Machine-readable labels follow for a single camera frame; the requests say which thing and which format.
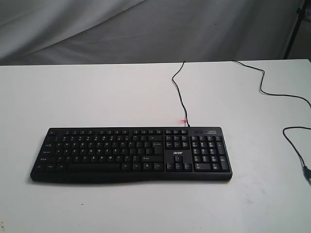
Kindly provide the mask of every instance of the white tabletop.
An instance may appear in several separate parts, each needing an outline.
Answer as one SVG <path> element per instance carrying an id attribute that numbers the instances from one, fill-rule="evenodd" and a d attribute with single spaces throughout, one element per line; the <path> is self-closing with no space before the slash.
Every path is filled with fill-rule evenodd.
<path id="1" fill-rule="evenodd" d="M 263 89 L 311 100 L 307 60 L 245 62 Z M 176 76 L 191 126 L 223 129 L 228 183 L 34 183 L 49 127 L 181 126 L 175 64 L 0 67 L 0 233 L 311 232 L 311 187 L 286 126 L 311 125 L 302 100 L 259 93 L 261 73 L 186 63 Z M 288 131 L 311 166 L 311 132 Z"/>

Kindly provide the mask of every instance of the white backdrop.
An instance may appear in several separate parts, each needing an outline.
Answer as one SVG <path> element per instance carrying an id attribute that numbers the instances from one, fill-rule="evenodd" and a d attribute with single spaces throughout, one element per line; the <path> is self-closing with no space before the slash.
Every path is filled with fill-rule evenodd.
<path id="1" fill-rule="evenodd" d="M 0 63 L 281 59 L 303 0 L 0 0 Z"/>

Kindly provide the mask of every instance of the computer keyboard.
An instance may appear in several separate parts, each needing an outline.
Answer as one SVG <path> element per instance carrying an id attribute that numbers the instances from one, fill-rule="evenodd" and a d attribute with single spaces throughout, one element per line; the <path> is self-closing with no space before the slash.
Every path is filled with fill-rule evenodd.
<path id="1" fill-rule="evenodd" d="M 31 171 L 51 183 L 231 177 L 219 127 L 50 128 Z"/>

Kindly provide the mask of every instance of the cable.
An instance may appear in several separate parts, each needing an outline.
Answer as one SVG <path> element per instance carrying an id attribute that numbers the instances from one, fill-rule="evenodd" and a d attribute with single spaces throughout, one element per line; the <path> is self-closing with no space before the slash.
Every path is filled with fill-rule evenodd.
<path id="1" fill-rule="evenodd" d="M 239 65 L 242 65 L 242 66 L 245 66 L 245 67 L 248 67 L 248 68 L 251 68 L 251 69 L 255 69 L 255 70 L 258 70 L 260 72 L 262 72 L 262 78 L 261 78 L 261 81 L 260 81 L 260 87 L 259 87 L 259 90 L 260 92 L 266 94 L 266 95 L 269 95 L 269 96 L 287 96 L 287 97 L 294 97 L 294 98 L 299 98 L 301 100 L 304 100 L 305 102 L 307 102 L 307 104 L 309 105 L 309 107 L 311 108 L 311 104 L 310 102 L 301 97 L 301 96 L 295 96 L 295 95 L 287 95 L 287 94 L 273 94 L 273 93 L 268 93 L 268 92 L 265 92 L 263 91 L 262 89 L 262 82 L 263 82 L 263 78 L 264 78 L 264 75 L 265 75 L 265 71 L 263 69 L 259 69 L 259 68 L 256 68 L 256 67 L 252 67 L 252 66 L 248 66 L 248 65 L 245 65 L 243 64 L 242 62 L 238 62 L 238 61 L 233 61 L 235 63 L 238 63 Z M 290 145 L 292 146 L 292 148 L 296 151 L 297 155 L 298 155 L 298 158 L 300 159 L 300 162 L 301 162 L 301 165 L 302 165 L 302 169 L 304 171 L 304 175 L 306 177 L 306 179 L 309 181 L 309 183 L 311 184 L 311 170 L 308 169 L 308 167 L 306 166 L 305 164 L 305 161 L 303 160 L 301 154 L 299 153 L 299 151 L 297 150 L 297 148 L 295 147 L 295 145 L 292 143 L 292 141 L 287 137 L 287 135 L 285 134 L 285 131 L 286 130 L 289 130 L 289 129 L 305 129 L 305 130 L 311 130 L 311 128 L 308 128 L 308 127 L 303 127 L 303 126 L 290 126 L 290 127 L 286 127 L 283 129 L 283 135 L 284 137 L 286 138 L 286 140 L 290 143 Z"/>
<path id="2" fill-rule="evenodd" d="M 181 68 L 180 68 L 180 69 L 177 71 L 177 73 L 175 73 L 174 76 L 172 77 L 172 82 L 174 83 L 175 87 L 177 88 L 178 95 L 179 95 L 179 99 L 180 99 L 180 103 L 181 103 L 181 105 L 183 106 L 184 111 L 185 111 L 186 122 L 187 122 L 188 127 L 190 127 L 190 124 L 189 124 L 189 122 L 188 122 L 187 110 L 186 110 L 186 108 L 185 108 L 185 106 L 184 106 L 184 103 L 183 103 L 183 100 L 182 100 L 182 98 L 181 98 L 181 94 L 180 94 L 180 91 L 179 91 L 179 87 L 178 87 L 177 83 L 174 81 L 174 77 L 181 71 L 181 69 L 182 69 L 182 67 L 184 66 L 184 63 L 185 63 L 185 62 L 186 62 L 186 61 L 183 62 L 183 64 L 181 65 Z"/>

